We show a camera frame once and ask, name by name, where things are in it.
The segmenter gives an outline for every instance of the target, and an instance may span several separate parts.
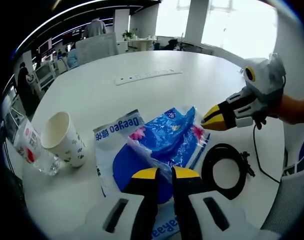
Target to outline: white paper cup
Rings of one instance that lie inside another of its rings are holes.
[[[41,145],[64,162],[80,167],[86,160],[86,146],[67,112],[52,116],[42,131]]]

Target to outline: desk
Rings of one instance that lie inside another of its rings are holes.
[[[116,86],[115,78],[173,69],[182,74],[160,76]],[[84,223],[87,212],[103,198],[94,159],[93,129],[138,109],[148,122],[178,106],[196,106],[206,113],[244,85],[240,68],[211,55],[184,51],[143,51],[98,59],[74,68],[50,86],[32,120],[40,132],[56,112],[69,112],[84,140],[87,162],[65,167],[48,177],[33,166],[23,167],[23,186],[28,212],[50,237],[71,231]],[[260,228],[266,219],[279,185],[260,173],[252,142],[253,126],[212,132],[209,146],[217,142],[248,151],[256,176],[248,177],[242,193],[233,202],[245,210],[247,220]],[[284,159],[283,123],[268,119],[256,134],[262,168],[280,180]],[[196,165],[200,171],[202,161]]]
[[[139,51],[148,51],[149,47],[150,47],[150,45],[152,44],[153,41],[156,41],[156,39],[154,39],[154,38],[129,39],[129,40],[125,40],[125,41],[118,41],[117,44],[137,43]]]

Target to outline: gray chair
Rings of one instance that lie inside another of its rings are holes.
[[[285,234],[304,210],[304,170],[283,176],[262,230]]]
[[[78,65],[118,55],[115,32],[89,37],[75,43]]]

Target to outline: window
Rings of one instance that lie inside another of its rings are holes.
[[[210,0],[202,43],[241,58],[269,58],[277,39],[277,12],[258,0]]]
[[[183,37],[191,0],[163,0],[158,6],[155,35]]]

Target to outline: pink flower print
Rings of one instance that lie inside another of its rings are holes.
[[[204,130],[200,127],[195,126],[195,125],[193,125],[191,127],[191,130],[192,130],[192,133],[194,133],[194,135],[196,136],[197,140],[200,140],[202,135],[203,135]]]
[[[138,140],[138,139],[142,139],[143,137],[145,137],[146,135],[144,134],[144,131],[146,130],[145,127],[140,127],[137,130],[135,130],[134,133],[132,133],[129,137],[130,139],[133,140]]]

